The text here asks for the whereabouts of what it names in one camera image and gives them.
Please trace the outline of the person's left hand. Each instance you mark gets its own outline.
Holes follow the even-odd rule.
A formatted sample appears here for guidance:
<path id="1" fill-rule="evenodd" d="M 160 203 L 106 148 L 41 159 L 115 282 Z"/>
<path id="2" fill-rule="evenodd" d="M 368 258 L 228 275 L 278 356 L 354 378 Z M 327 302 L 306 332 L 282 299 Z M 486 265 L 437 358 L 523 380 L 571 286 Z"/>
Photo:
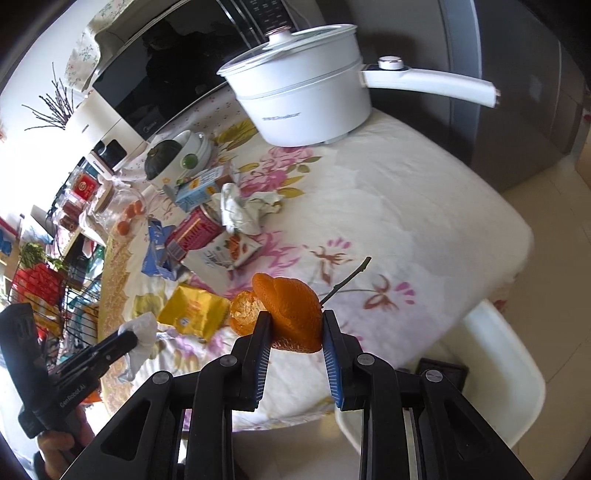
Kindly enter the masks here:
<path id="1" fill-rule="evenodd" d="M 79 443 L 87 446 L 95 434 L 87 421 L 83 406 L 76 408 L 76 416 L 80 422 Z M 37 443 L 44 460 L 45 473 L 50 479 L 58 480 L 72 463 L 66 459 L 66 453 L 74 448 L 74 437 L 66 432 L 46 431 L 38 437 Z"/>

